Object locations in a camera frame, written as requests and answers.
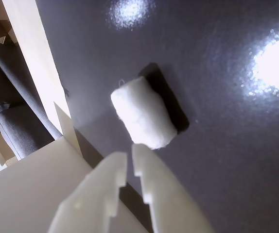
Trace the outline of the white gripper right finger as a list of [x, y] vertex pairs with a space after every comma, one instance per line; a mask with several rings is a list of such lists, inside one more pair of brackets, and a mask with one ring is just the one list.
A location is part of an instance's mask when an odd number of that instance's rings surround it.
[[135, 176], [156, 233], [211, 233], [213, 228], [176, 176], [144, 144], [132, 145]]

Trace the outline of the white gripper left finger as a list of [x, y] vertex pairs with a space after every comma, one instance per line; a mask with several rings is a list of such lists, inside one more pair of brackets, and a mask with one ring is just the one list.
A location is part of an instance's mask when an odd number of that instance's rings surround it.
[[60, 203], [50, 233], [106, 233], [118, 211], [120, 188], [126, 185], [127, 154], [104, 158]]

